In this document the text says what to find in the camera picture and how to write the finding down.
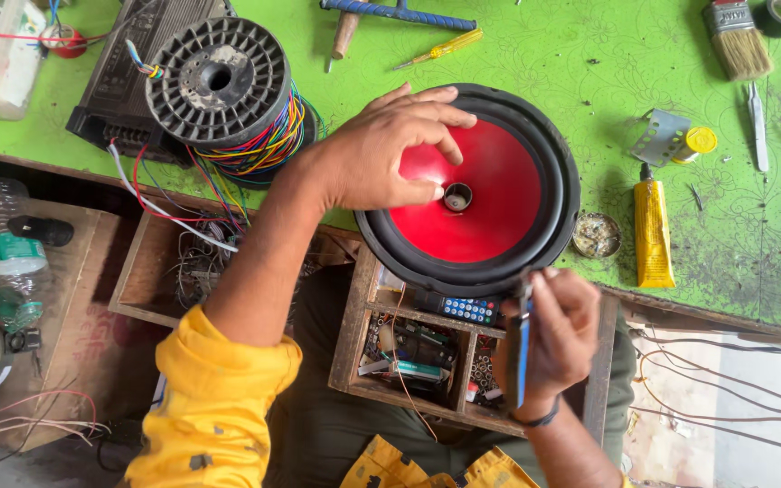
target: green tabletop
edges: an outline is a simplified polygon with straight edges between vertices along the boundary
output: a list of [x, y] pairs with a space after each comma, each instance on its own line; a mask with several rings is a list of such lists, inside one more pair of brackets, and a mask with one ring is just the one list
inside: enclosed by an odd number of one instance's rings
[[[476, 19], [482, 41], [439, 60], [400, 71], [391, 67], [457, 36], [441, 28], [363, 17], [348, 57], [325, 64], [339, 18], [318, 0], [234, 0], [242, 17], [270, 29], [282, 42], [294, 80], [330, 129], [373, 97], [410, 81], [415, 89], [443, 83], [482, 83], [518, 94], [550, 117], [569, 140], [582, 186], [581, 208], [613, 216], [624, 244], [606, 260], [569, 248], [559, 266], [620, 290], [679, 305], [781, 327], [781, 39], [766, 42], [776, 70], [758, 80], [767, 120], [770, 170], [758, 172], [742, 83], [725, 81], [700, 10], [705, 3], [629, 0], [411, 0], [409, 7]], [[118, 0], [79, 2], [61, 19], [85, 35], [110, 28]], [[101, 52], [43, 63], [27, 117], [0, 122], [0, 154], [115, 176], [107, 153], [66, 132]], [[692, 164], [656, 171], [665, 183], [673, 241], [674, 289], [636, 285], [632, 186], [640, 162], [628, 148], [640, 136], [640, 117], [660, 108], [712, 127], [719, 147]], [[149, 162], [164, 188], [212, 197], [194, 170]], [[152, 184], [139, 172], [141, 183]], [[699, 189], [704, 211], [692, 196]], [[264, 192], [246, 192], [257, 207]], [[350, 212], [325, 217], [356, 229]]]

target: wristband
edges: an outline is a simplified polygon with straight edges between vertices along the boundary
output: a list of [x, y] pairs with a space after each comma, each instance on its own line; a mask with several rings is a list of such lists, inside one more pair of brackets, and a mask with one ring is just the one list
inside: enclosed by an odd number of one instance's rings
[[531, 422], [521, 422], [520, 420], [514, 418], [513, 414], [510, 414], [508, 417], [515, 421], [517, 424], [520, 424], [524, 427], [544, 427], [548, 426], [551, 422], [553, 422], [553, 419], [556, 418], [556, 415], [559, 413], [559, 398], [561, 395], [556, 395], [556, 400], [554, 400], [554, 406], [550, 409], [550, 413], [545, 415], [544, 417], [541, 417], [537, 420], [533, 420]]

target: yellow cap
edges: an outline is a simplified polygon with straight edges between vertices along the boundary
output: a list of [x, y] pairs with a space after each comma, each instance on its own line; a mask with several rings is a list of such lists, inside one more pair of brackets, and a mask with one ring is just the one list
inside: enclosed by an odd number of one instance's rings
[[686, 145], [696, 153], [709, 153], [716, 149], [716, 134], [709, 127], [692, 127], [686, 133]]

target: wooden handle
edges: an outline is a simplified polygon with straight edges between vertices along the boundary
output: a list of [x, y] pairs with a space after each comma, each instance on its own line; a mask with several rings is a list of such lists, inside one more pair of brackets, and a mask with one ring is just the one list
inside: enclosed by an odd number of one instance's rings
[[333, 50], [331, 56], [333, 59], [342, 59], [345, 57], [345, 51], [348, 50], [348, 44], [354, 36], [354, 29], [358, 27], [360, 16], [351, 12], [341, 11], [339, 13], [339, 24], [337, 24], [337, 34], [333, 38]]

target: yellow sleeve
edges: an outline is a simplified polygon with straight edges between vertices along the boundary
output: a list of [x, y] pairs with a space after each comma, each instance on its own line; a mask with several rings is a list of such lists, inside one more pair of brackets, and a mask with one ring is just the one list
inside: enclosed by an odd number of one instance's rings
[[164, 400], [143, 420], [148, 446], [128, 467], [131, 488], [261, 486], [270, 456], [265, 416], [294, 381], [301, 351], [230, 342], [198, 305], [155, 351], [168, 378]]

